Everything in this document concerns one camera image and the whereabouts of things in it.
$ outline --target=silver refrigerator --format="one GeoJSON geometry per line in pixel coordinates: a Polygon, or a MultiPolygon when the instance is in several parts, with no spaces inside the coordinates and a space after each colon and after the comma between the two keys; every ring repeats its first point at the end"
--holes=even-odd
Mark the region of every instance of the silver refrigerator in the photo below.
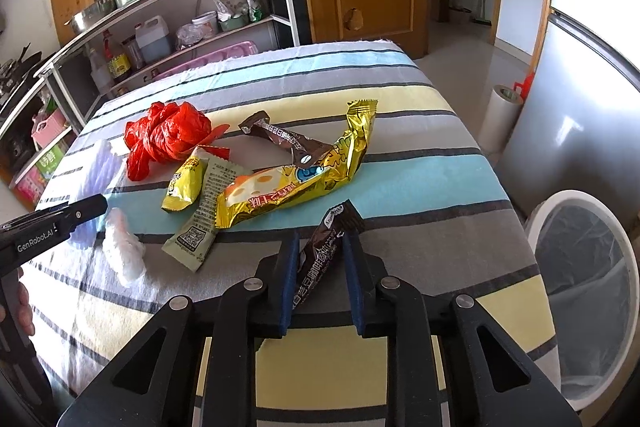
{"type": "Polygon", "coordinates": [[[532,88],[496,173],[530,214],[588,192],[627,227],[640,211],[640,0],[552,0],[532,88]]]}

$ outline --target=floor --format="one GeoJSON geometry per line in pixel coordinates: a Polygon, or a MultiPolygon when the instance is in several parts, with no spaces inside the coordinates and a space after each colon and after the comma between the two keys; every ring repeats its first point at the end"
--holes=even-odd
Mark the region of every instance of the floor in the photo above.
{"type": "Polygon", "coordinates": [[[469,132],[478,137],[491,90],[513,86],[528,65],[490,45],[490,26],[474,23],[430,25],[430,52],[415,61],[449,102],[469,132]]]}

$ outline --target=silver screw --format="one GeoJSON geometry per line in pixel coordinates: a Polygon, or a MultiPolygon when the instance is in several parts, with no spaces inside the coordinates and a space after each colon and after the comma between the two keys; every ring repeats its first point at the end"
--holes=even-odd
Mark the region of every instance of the silver screw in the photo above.
{"type": "Polygon", "coordinates": [[[262,280],[257,277],[250,277],[246,281],[244,281],[244,289],[249,290],[250,292],[259,290],[262,288],[262,280]]]}
{"type": "Polygon", "coordinates": [[[392,277],[390,275],[383,277],[380,280],[380,284],[382,284],[382,287],[386,288],[387,290],[395,290],[396,288],[400,287],[400,281],[398,280],[398,278],[392,277]]]}
{"type": "Polygon", "coordinates": [[[472,308],[474,302],[474,298],[469,295],[461,294],[456,297],[456,304],[461,308],[472,308]]]}
{"type": "Polygon", "coordinates": [[[169,308],[176,311],[183,310],[187,307],[187,304],[189,304],[187,297],[179,295],[169,301],[169,308]]]}

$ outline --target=brown wrapper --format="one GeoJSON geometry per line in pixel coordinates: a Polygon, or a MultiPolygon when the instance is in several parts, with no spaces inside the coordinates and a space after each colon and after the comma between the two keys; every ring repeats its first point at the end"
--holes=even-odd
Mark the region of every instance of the brown wrapper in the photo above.
{"type": "Polygon", "coordinates": [[[334,257],[342,253],[340,238],[348,230],[358,233],[364,230],[364,221],[350,200],[333,206],[324,214],[322,223],[300,251],[293,309],[316,287],[334,257]]]}
{"type": "Polygon", "coordinates": [[[290,150],[293,156],[293,165],[300,169],[308,169],[310,166],[315,165],[332,148],[332,145],[328,143],[322,143],[302,136],[302,134],[272,125],[270,120],[266,112],[258,111],[244,120],[240,124],[240,129],[245,134],[271,140],[279,147],[290,150]]]}

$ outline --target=blue stripe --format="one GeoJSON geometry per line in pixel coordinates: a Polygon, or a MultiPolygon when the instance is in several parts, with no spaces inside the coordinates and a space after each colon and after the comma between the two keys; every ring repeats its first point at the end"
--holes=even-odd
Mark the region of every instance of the blue stripe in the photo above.
{"type": "MultiPolygon", "coordinates": [[[[124,192],[107,196],[110,206],[127,214],[134,233],[174,233],[190,211],[168,214],[160,209],[165,189],[124,192]]],[[[362,217],[402,216],[455,205],[506,200],[484,156],[425,156],[361,165],[353,182],[307,203],[274,210],[233,227],[276,230],[320,223],[328,208],[350,199],[362,217]]]]}
{"type": "Polygon", "coordinates": [[[223,87],[239,86],[247,82],[254,82],[263,78],[272,78],[283,74],[304,74],[315,73],[328,68],[338,68],[344,66],[397,66],[411,65],[413,61],[402,52],[374,52],[367,51],[362,53],[337,53],[332,55],[323,55],[321,57],[305,57],[297,60],[284,60],[275,64],[257,64],[254,68],[242,69],[239,71],[222,71],[214,73],[212,76],[204,77],[196,82],[187,84],[178,84],[177,86],[166,89],[167,84],[175,82],[175,78],[169,77],[160,82],[152,84],[153,92],[158,92],[155,98],[144,98],[134,103],[126,105],[109,112],[104,117],[94,116],[82,130],[80,136],[95,130],[98,127],[105,126],[110,123],[117,122],[120,118],[126,118],[131,114],[146,110],[153,102],[165,102],[167,100],[185,99],[195,93],[203,92],[209,89],[222,89],[223,87]]]}

